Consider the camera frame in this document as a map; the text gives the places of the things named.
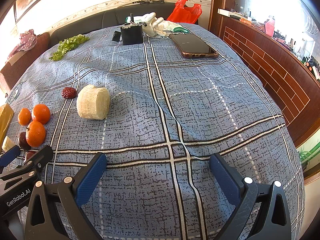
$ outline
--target green leafy vegetable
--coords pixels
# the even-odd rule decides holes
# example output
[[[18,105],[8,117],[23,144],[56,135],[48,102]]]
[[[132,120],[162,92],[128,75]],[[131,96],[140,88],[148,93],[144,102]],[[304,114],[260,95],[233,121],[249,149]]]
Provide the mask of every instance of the green leafy vegetable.
[[[58,50],[52,54],[52,57],[49,57],[50,60],[58,61],[63,58],[63,56],[70,50],[78,48],[81,43],[84,43],[89,40],[89,37],[84,35],[73,36],[64,41],[59,41]]]

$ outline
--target red date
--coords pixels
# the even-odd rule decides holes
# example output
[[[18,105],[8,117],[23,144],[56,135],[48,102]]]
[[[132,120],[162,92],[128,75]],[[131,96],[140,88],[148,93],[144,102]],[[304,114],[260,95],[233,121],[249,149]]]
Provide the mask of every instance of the red date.
[[[75,98],[77,96],[77,90],[74,88],[66,87],[62,90],[61,95],[65,99]]]

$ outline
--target brown cushion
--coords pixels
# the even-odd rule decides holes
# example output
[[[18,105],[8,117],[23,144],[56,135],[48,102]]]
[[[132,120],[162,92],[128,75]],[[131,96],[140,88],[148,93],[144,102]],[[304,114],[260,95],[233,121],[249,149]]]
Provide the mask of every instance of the brown cushion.
[[[13,76],[12,68],[10,62],[7,62],[4,67],[0,70],[0,85],[2,88],[9,94],[12,89],[12,84],[14,80],[12,80],[11,76]]]
[[[27,52],[24,50],[18,51],[11,58],[9,58],[8,62],[10,62],[10,64],[13,65],[19,58],[22,57],[22,55],[24,55],[26,53]]]
[[[8,94],[28,67],[48,49],[49,39],[49,33],[39,35],[37,44],[31,50],[26,51],[12,65],[7,62],[3,69],[0,70],[0,84]]]

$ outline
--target pink cloth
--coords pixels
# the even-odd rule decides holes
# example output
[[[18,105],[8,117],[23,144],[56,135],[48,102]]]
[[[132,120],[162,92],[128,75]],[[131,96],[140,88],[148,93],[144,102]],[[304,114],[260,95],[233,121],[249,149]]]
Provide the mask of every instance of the pink cloth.
[[[8,59],[11,58],[18,51],[30,50],[37,44],[37,35],[34,34],[33,29],[20,34],[20,43],[10,52]]]

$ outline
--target sofa backrest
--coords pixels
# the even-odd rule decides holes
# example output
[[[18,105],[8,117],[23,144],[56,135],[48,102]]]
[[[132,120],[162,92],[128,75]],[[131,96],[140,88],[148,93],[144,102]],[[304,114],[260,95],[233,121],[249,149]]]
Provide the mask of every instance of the sofa backrest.
[[[146,13],[155,12],[156,17],[163,17],[166,20],[172,13],[174,7],[175,3],[171,2],[153,2],[119,7],[96,13],[55,30],[50,37],[48,49],[58,44],[59,41],[78,34],[87,34],[92,31],[124,24],[126,17],[128,17],[130,13],[141,16]]]

